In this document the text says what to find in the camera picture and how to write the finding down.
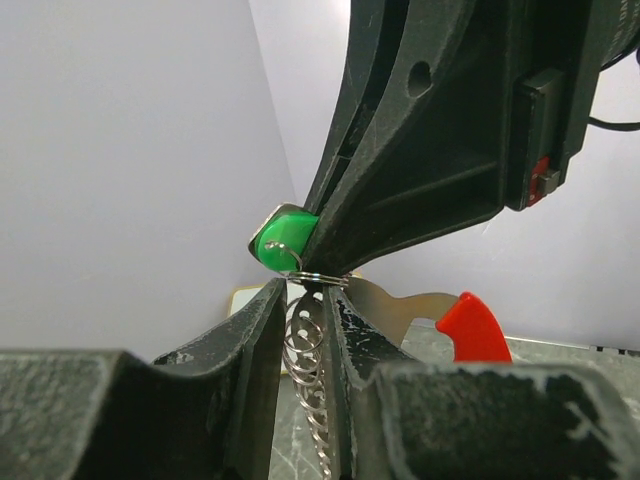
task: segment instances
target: spring coil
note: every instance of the spring coil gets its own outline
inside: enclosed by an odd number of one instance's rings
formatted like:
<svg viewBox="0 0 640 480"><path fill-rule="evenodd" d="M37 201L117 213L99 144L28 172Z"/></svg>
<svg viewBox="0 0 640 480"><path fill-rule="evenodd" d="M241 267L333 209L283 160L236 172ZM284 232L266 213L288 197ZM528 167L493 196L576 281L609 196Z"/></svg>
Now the spring coil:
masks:
<svg viewBox="0 0 640 480"><path fill-rule="evenodd" d="M314 319L311 313L318 308L322 308L322 304L311 293L289 303L282 360L307 417L322 478L330 480L329 428L322 368L324 333L323 325L318 321L320 319Z"/></svg>

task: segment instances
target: green plastic piece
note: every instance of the green plastic piece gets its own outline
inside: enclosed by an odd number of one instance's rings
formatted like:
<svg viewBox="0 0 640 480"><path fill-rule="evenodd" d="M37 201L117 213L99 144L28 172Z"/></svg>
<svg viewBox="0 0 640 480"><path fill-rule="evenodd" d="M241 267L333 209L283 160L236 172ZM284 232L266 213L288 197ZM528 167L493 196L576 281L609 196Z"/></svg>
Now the green plastic piece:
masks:
<svg viewBox="0 0 640 480"><path fill-rule="evenodd" d="M302 255L318 217L308 212L290 212L279 215L262 229L256 242L256 256L267 268L276 272L299 270L296 259L282 248L266 248L269 242L279 242L298 255Z"/></svg>

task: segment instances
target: hole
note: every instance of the hole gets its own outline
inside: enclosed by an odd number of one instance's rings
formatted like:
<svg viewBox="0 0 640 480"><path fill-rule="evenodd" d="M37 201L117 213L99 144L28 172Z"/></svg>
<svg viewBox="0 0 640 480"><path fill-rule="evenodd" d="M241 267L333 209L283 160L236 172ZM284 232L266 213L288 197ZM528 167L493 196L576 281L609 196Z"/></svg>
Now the hole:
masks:
<svg viewBox="0 0 640 480"><path fill-rule="evenodd" d="M431 88L431 69L427 62L418 62L409 72L407 90L412 97L419 97Z"/></svg>

